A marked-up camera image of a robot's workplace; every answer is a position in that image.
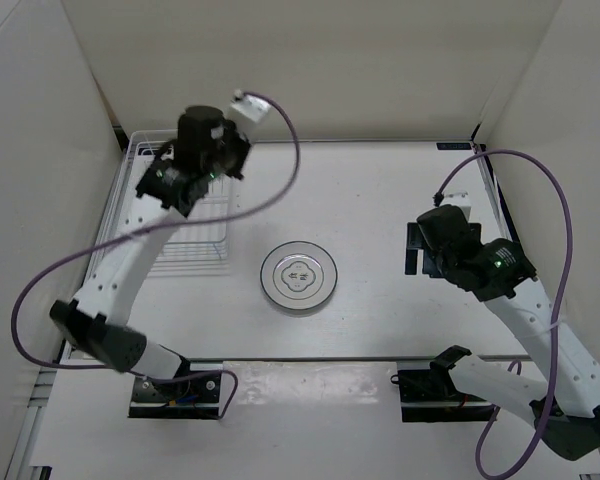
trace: white table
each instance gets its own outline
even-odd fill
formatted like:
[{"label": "white table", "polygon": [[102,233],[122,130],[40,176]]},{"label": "white table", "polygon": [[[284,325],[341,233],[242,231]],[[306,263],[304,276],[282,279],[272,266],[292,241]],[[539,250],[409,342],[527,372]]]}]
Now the white table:
[{"label": "white table", "polygon": [[[481,355],[524,354],[472,295],[404,275],[407,222],[431,208],[442,180],[470,152],[354,143],[305,144],[302,153],[291,194],[230,226],[226,268],[149,278],[132,312],[130,325],[183,355],[243,359],[230,365],[242,383],[225,421],[127,419],[131,377],[59,372],[32,460],[52,466],[52,480],[479,478],[473,449],[483,424],[401,423],[389,382],[395,363],[371,362],[433,357],[453,344]],[[233,209],[279,188],[291,156],[289,145],[258,146]],[[470,193],[483,238],[499,236],[478,166],[452,189]],[[293,240],[317,243],[338,266],[332,300],[310,317],[281,314],[260,291],[262,261]],[[336,357],[368,362],[244,361]],[[229,386],[223,382],[224,396]],[[531,433],[503,414],[485,448],[487,468],[510,466]],[[577,480],[581,473],[600,473],[597,453],[570,463],[541,446],[517,478]]]}]

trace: beige wall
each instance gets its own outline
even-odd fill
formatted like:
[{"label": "beige wall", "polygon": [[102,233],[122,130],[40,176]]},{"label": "beige wall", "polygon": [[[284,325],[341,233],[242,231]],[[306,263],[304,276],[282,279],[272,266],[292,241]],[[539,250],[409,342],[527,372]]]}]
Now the beige wall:
[{"label": "beige wall", "polygon": [[[39,270],[93,242],[120,150],[59,0],[0,3],[0,478],[37,375],[10,337],[13,302]],[[78,262],[35,289],[21,337],[54,355],[48,318],[76,288]]]},{"label": "beige wall", "polygon": [[[501,112],[559,0],[63,0],[131,134],[235,88],[304,138],[469,138]],[[272,120],[264,137],[288,133]]]},{"label": "beige wall", "polygon": [[[600,358],[600,0],[565,0],[487,139],[536,155],[558,176],[573,214],[570,323]],[[555,292],[564,223],[550,184],[517,159],[494,159],[524,246]]]}]

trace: wire basket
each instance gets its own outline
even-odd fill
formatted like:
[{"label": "wire basket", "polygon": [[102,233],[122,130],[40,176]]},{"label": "wire basket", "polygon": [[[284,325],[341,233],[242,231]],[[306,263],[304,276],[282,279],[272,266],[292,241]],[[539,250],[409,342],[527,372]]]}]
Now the wire basket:
[{"label": "wire basket", "polygon": [[[135,186],[153,160],[153,155],[163,142],[174,138],[176,134],[176,130],[158,130],[139,131],[131,136],[125,158],[127,180],[124,198],[114,223],[118,230],[135,197]],[[209,185],[206,197],[196,203],[189,219],[227,216],[231,188],[231,179],[220,176]],[[149,275],[212,267],[226,262],[228,255],[226,222],[183,227],[165,244]]]}]

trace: wall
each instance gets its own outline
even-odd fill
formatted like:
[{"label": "wall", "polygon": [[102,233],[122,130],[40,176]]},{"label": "wall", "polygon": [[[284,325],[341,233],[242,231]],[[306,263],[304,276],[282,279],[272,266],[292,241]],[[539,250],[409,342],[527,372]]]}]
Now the wall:
[{"label": "wall", "polygon": [[[15,5],[0,2],[0,478],[37,374],[12,346],[11,306],[34,273],[93,242],[120,157],[59,0]],[[48,308],[83,270],[64,269],[24,305],[20,333],[37,355],[50,359]]]},{"label": "wall", "polygon": [[[245,88],[277,98],[304,138],[466,139],[501,112],[560,2],[63,3],[129,134]],[[277,119],[261,134],[287,136]]]},{"label": "wall", "polygon": [[[569,321],[600,358],[600,0],[565,0],[489,147],[536,155],[557,175],[572,210],[575,255]],[[555,292],[564,223],[554,192],[533,167],[495,159],[524,246]]]}]

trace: robotic arm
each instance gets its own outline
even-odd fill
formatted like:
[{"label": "robotic arm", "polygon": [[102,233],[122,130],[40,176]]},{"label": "robotic arm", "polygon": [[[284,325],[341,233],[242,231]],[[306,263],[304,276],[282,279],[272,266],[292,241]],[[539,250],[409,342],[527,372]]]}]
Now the robotic arm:
[{"label": "robotic arm", "polygon": [[[237,96],[226,115],[213,107],[187,108],[178,120],[177,138],[160,147],[136,186],[121,233],[184,221],[216,177],[242,179],[250,139],[269,110],[268,103],[250,95]],[[114,247],[70,302],[54,303],[50,316],[71,345],[118,372],[155,379],[190,373],[186,358],[127,326],[138,290],[177,229]],[[161,388],[177,389],[174,385]]]},{"label": "robotic arm", "polygon": [[[504,322],[545,378],[550,330],[559,329],[555,401],[542,439],[561,457],[577,460],[600,446],[600,364],[568,325],[550,326],[550,300],[520,245],[503,238],[482,244],[479,229],[468,223],[468,208],[463,207],[446,204],[418,217],[411,242],[423,240],[425,273],[473,293]],[[443,391],[476,395],[536,428],[546,382],[506,372],[458,346],[436,357],[430,367]]]}]

